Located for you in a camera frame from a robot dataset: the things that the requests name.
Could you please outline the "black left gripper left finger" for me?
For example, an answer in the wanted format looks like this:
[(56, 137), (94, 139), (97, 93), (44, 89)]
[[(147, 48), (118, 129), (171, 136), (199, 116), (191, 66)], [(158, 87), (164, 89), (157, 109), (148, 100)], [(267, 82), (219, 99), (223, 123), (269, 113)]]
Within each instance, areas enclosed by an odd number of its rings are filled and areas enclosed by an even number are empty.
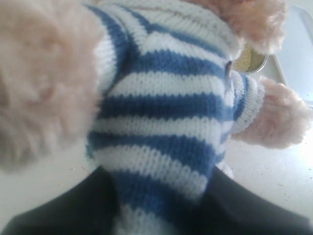
[(14, 216), (3, 235), (111, 235), (119, 214), (112, 177), (96, 169), (57, 198)]

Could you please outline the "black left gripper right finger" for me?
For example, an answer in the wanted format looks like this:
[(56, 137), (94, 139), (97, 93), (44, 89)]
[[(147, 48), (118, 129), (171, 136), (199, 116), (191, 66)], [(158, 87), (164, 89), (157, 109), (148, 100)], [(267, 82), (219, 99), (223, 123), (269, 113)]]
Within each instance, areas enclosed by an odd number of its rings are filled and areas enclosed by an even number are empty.
[(311, 235), (308, 218), (279, 207), (213, 169), (196, 212), (196, 235)]

